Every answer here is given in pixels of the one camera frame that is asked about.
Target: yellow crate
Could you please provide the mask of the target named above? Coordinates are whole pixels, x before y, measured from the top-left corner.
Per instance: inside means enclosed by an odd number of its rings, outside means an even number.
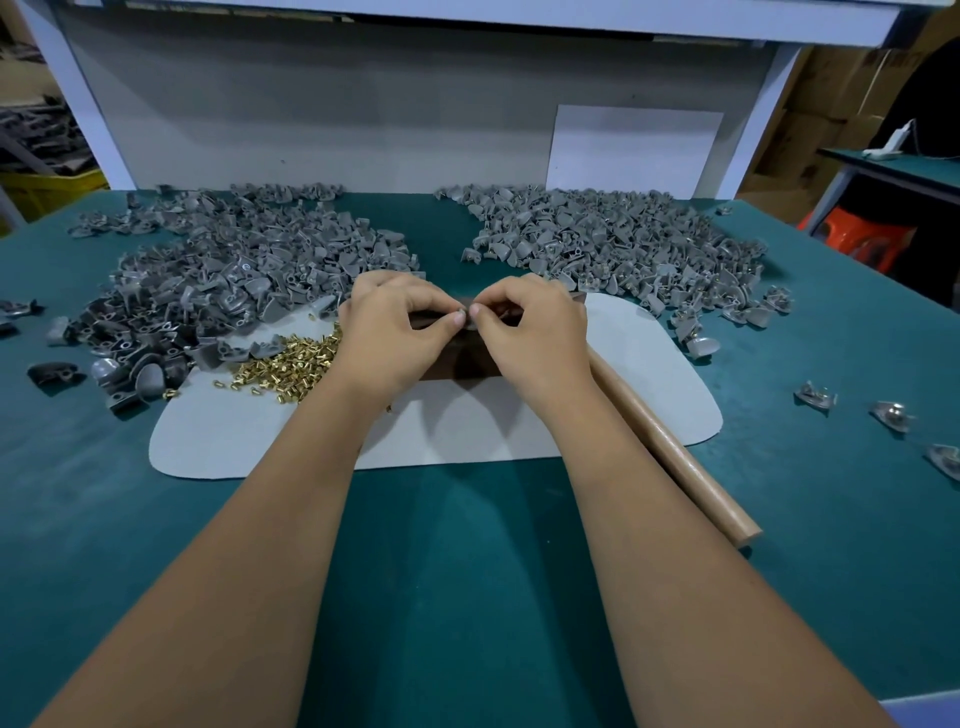
[[[0,184],[20,209],[27,222],[67,206],[95,189],[109,189],[107,178],[99,169],[91,169],[76,177],[44,177],[15,172],[0,172]]]

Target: white cutting board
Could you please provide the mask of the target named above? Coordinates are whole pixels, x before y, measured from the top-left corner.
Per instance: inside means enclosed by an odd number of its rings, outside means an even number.
[[[587,296],[587,339],[626,379],[684,445],[720,431],[713,395],[660,323],[644,309],[605,294]],[[300,309],[236,342],[267,341],[275,333],[320,338],[332,324]],[[214,387],[218,372],[195,369],[170,400],[150,439],[150,463],[175,477],[245,477],[296,407],[265,393],[255,397]],[[357,470],[406,465],[524,460],[559,455],[544,424],[495,376],[477,382],[418,382],[373,425]]]

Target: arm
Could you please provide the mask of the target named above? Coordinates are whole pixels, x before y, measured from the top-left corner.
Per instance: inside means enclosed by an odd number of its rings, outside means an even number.
[[[524,309],[513,329],[486,308],[508,300]],[[500,281],[477,301],[470,313],[493,359],[564,458],[637,724],[894,726],[604,397],[583,307],[536,277]]]
[[[295,725],[357,455],[463,325],[459,307],[412,276],[358,279],[329,373],[35,728]],[[425,308],[450,313],[412,331],[408,311]]]

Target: pile of brass rivets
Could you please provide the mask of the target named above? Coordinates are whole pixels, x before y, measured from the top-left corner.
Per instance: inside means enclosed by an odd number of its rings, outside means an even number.
[[[268,359],[245,361],[233,374],[229,388],[240,391],[249,384],[252,395],[262,395],[263,390],[271,389],[276,392],[278,402],[301,401],[330,368],[342,336],[340,324],[334,324],[333,333],[320,341],[296,334],[285,336],[282,352]],[[213,386],[227,385],[214,381]]]

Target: forearm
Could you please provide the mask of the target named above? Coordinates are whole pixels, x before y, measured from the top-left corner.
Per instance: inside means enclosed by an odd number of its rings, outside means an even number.
[[[570,475],[637,724],[893,725],[599,390],[565,394],[564,410],[544,420]]]
[[[372,402],[331,376],[35,726],[293,726]]]

